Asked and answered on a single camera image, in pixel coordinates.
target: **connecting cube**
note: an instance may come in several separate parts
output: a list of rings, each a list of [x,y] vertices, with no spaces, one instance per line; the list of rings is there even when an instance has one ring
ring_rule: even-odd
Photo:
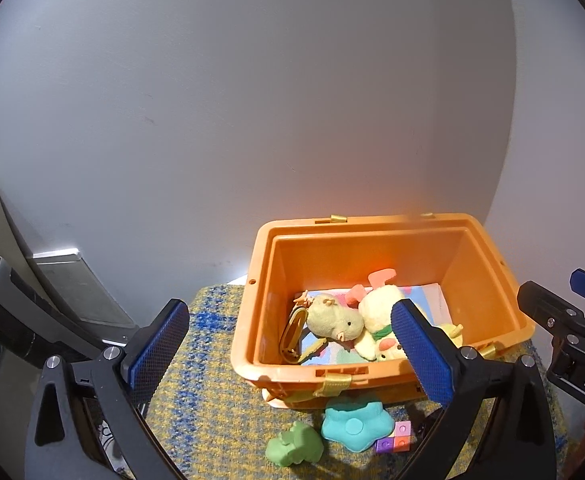
[[[410,421],[400,420],[395,422],[393,432],[375,442],[377,453],[396,453],[410,450]]]

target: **toy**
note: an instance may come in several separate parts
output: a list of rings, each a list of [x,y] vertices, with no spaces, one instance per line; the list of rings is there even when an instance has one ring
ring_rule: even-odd
[[[374,395],[364,394],[356,399],[337,397],[326,406],[321,436],[359,453],[390,434],[394,426],[395,421]]]
[[[355,340],[355,350],[368,361],[388,361],[407,357],[391,328],[393,305],[404,299],[399,287],[385,284],[395,275],[394,269],[378,270],[368,276],[372,291],[366,294],[362,285],[355,285],[346,294],[346,300],[350,304],[359,301],[359,313],[364,319],[364,330]],[[415,306],[426,317],[424,311],[418,305]],[[458,348],[462,346],[462,325],[447,323],[442,324],[440,328]]]
[[[319,462],[324,452],[321,437],[311,426],[296,420],[290,430],[281,431],[266,445],[266,458],[279,467]]]
[[[384,438],[375,442],[375,452],[377,453],[395,453],[410,451],[410,428],[409,420],[395,422],[393,432]]]
[[[306,325],[317,337],[352,341],[362,333],[364,318],[358,310],[339,304],[334,296],[318,294],[311,299]]]

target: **teal circle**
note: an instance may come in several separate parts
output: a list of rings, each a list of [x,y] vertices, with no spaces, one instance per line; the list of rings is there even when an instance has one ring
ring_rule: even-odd
[[[346,421],[346,433],[356,435],[362,432],[364,423],[358,418],[349,418]]]

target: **teal toy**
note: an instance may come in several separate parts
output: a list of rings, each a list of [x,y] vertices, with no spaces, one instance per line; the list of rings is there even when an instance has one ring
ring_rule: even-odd
[[[374,395],[365,394],[355,399],[337,397],[329,400],[326,406],[321,436],[359,453],[378,438],[389,436],[394,428],[394,419]]]
[[[280,467],[290,464],[319,462],[324,452],[321,437],[311,426],[296,420],[290,430],[271,438],[266,446],[266,458]]]

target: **green scarf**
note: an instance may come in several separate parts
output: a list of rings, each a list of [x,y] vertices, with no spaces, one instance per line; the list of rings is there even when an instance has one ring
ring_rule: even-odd
[[[390,325],[386,325],[381,330],[378,330],[377,332],[373,332],[373,339],[375,341],[378,341],[379,339],[383,339],[392,331],[393,331],[393,327],[391,327]]]

